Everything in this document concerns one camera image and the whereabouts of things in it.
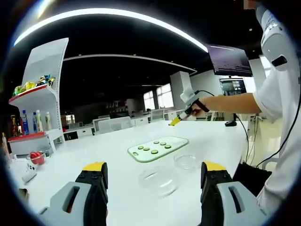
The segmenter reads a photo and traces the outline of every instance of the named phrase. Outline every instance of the white shirt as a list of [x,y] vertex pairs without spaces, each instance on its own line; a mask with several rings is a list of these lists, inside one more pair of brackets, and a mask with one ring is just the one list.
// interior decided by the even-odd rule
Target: white shirt
[[[283,118],[281,144],[297,113],[300,96],[299,71],[299,65],[286,72],[280,72],[272,66],[271,73],[262,87],[253,93],[257,105],[271,122]],[[285,200],[298,175],[301,162],[300,128],[301,114],[279,153],[275,171],[267,179],[257,196],[259,206],[268,214],[276,211],[281,202]]]

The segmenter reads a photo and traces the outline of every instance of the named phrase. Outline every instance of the person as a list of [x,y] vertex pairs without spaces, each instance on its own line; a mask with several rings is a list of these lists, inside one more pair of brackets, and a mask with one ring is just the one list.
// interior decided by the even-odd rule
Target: person
[[[256,16],[265,31],[270,25],[269,19],[272,18],[272,15],[266,15],[267,11],[264,11],[260,6]],[[254,93],[200,98],[200,101],[211,111],[264,113],[271,122],[283,118],[281,144],[284,143],[284,145],[280,149],[274,172],[266,172],[246,164],[240,164],[233,177],[233,180],[238,180],[245,186],[253,184],[260,188],[261,191],[258,194],[256,194],[257,192],[253,192],[253,194],[257,195],[260,208],[267,214],[273,214],[287,197],[298,175],[301,161],[301,133],[298,130],[301,128],[301,117],[296,115],[300,104],[300,67],[297,51],[293,49],[293,52],[293,63],[289,65],[288,70],[278,70],[276,66],[271,65],[270,75],[262,87]],[[193,105],[193,109],[194,116],[202,113],[197,105]]]

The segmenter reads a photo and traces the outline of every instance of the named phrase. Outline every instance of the red shelf edge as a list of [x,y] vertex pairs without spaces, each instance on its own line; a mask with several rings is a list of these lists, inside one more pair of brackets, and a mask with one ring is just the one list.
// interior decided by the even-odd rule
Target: red shelf edge
[[34,139],[34,138],[43,137],[45,135],[46,135],[45,132],[39,132],[39,133],[30,134],[30,135],[22,135],[22,136],[19,136],[19,137],[12,137],[12,138],[8,139],[8,142],[15,142],[15,141],[21,141],[21,140],[30,140],[30,139]]
[[37,91],[37,90],[39,90],[39,89],[44,89],[44,88],[46,88],[46,87],[47,87],[47,84],[44,84],[44,85],[41,85],[41,86],[37,86],[37,87],[35,87],[35,88],[32,88],[32,89],[30,89],[30,90],[24,91],[23,93],[20,93],[19,95],[10,98],[10,99],[8,100],[8,103],[10,103],[10,102],[12,102],[12,101],[14,101],[14,100],[16,100],[16,99],[18,99],[18,98],[20,98],[20,97],[26,95],[26,94],[32,93],[32,92]]

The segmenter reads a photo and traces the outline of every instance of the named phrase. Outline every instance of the white sleeve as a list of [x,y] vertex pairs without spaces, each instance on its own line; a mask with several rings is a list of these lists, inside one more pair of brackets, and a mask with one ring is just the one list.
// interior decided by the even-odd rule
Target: white sleeve
[[271,68],[270,75],[262,87],[253,93],[254,99],[262,113],[273,123],[282,117],[282,104],[276,69]]

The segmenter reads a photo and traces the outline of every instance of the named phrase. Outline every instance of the hand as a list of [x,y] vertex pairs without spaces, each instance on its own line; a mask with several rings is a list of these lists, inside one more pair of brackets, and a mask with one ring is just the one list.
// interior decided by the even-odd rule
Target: hand
[[[208,103],[208,97],[205,97],[205,98],[199,98],[199,101],[206,106],[206,103]],[[192,106],[192,115],[195,116],[195,117],[200,117],[201,114],[203,113],[203,110],[197,105],[197,104],[194,104]]]

